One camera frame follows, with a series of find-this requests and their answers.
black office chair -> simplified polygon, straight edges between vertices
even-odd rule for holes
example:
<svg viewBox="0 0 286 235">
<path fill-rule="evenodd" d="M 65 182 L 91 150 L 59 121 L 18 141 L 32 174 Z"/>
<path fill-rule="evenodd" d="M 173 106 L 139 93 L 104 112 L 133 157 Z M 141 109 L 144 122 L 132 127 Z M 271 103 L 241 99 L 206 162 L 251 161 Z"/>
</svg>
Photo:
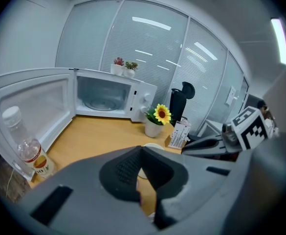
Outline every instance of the black office chair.
<svg viewBox="0 0 286 235">
<path fill-rule="evenodd" d="M 170 100 L 170 112 L 172 116 L 172 125 L 175 126 L 176 121 L 181 121 L 186 100 L 195 96 L 195 88 L 191 83 L 183 82 L 182 90 L 172 89 Z"/>
</svg>

glass partition wall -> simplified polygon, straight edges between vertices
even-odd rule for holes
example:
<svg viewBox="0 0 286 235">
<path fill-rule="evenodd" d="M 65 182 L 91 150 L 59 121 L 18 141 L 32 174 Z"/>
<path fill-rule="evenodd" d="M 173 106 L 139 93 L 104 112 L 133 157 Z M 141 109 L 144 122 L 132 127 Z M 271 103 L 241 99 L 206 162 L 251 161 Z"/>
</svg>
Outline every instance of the glass partition wall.
<svg viewBox="0 0 286 235">
<path fill-rule="evenodd" d="M 191 134 L 206 119 L 225 122 L 237 114 L 248 90 L 228 49 L 180 11 L 145 0 L 94 0 L 74 6 L 56 67 L 110 72 L 117 57 L 138 63 L 135 79 L 157 85 L 152 106 L 168 102 L 171 89 L 181 89 L 183 81 L 195 87 L 183 114 L 192 124 Z M 232 87 L 235 95 L 228 105 Z"/>
</svg>

plastic bottle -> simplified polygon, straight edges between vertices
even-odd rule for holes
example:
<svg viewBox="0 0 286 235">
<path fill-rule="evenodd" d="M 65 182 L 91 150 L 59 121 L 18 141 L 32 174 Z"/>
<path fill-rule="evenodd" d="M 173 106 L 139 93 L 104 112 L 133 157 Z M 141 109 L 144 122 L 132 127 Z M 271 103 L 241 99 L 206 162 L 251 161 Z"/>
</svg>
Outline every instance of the plastic bottle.
<svg viewBox="0 0 286 235">
<path fill-rule="evenodd" d="M 8 108 L 2 113 L 2 118 L 17 144 L 15 152 L 21 160 L 43 178 L 53 175 L 56 166 L 43 151 L 40 142 L 24 126 L 19 107 Z"/>
</svg>

yellow flower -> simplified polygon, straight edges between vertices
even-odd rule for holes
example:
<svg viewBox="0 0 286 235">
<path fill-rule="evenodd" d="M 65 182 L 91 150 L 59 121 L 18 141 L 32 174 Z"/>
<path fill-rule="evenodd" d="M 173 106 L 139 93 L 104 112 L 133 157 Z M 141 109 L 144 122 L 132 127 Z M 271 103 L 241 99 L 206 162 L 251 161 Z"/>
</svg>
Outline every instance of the yellow flower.
<svg viewBox="0 0 286 235">
<path fill-rule="evenodd" d="M 169 123 L 171 120 L 171 113 L 168 110 L 168 108 L 163 105 L 163 104 L 158 104 L 157 108 L 154 110 L 154 116 L 156 117 L 156 119 L 158 120 L 158 122 L 161 121 L 161 123 L 163 125 L 165 125 L 166 123 Z"/>
</svg>

